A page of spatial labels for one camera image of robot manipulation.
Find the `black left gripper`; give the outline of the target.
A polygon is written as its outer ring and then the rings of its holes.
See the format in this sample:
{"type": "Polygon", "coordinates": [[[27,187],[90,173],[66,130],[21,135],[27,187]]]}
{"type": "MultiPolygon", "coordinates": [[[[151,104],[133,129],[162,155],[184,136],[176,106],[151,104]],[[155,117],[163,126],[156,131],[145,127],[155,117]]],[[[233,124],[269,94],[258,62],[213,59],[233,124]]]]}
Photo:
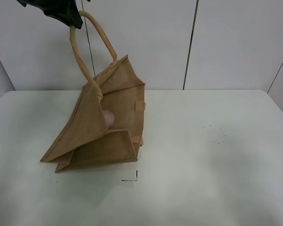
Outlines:
{"type": "Polygon", "coordinates": [[[75,0],[17,0],[23,7],[31,5],[43,10],[46,16],[57,19],[67,26],[81,29],[83,21],[75,0]]]}

